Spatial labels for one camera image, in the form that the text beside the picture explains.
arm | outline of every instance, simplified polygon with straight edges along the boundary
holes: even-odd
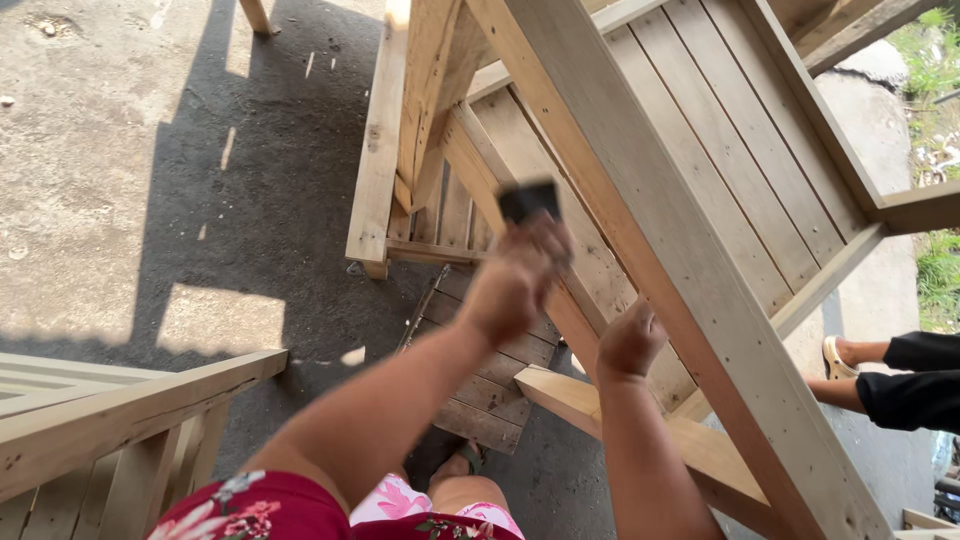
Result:
[[[328,392],[280,429],[244,471],[315,480],[345,511],[399,467],[446,397],[537,320],[568,233],[547,215],[512,228],[473,280],[453,324]]]
[[[647,371],[665,341],[642,298],[600,340],[597,386],[617,534],[723,538],[647,388]]]

wooden crate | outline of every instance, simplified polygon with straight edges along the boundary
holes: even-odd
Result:
[[[423,293],[397,350],[403,351],[417,337],[452,322],[471,279],[469,268],[444,266]],[[559,341],[560,333],[544,316],[529,333],[501,348],[477,368],[467,383],[446,400],[433,420],[434,426],[513,454],[532,406],[523,397],[514,376],[527,366],[545,368]]]

debris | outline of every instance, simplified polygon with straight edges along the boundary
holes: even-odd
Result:
[[[360,264],[358,261],[354,261],[347,267],[347,274],[351,276],[363,276],[363,264]]]

forearm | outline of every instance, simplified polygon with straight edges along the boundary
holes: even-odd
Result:
[[[324,487],[353,508],[403,462],[446,397],[492,353],[488,338],[466,325],[426,335],[315,400],[244,469],[290,464],[303,474],[297,461],[305,460],[317,469],[315,479],[332,481]]]
[[[723,538],[641,376],[598,364],[607,478],[618,536]]]

foot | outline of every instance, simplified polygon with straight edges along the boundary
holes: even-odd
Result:
[[[468,444],[477,455],[480,455],[480,447],[477,446],[477,443],[468,441]],[[469,474],[470,462],[462,454],[455,452],[450,459],[444,462],[444,464],[437,469],[437,472],[430,477],[430,484],[433,485],[435,482],[451,477],[465,477]]]

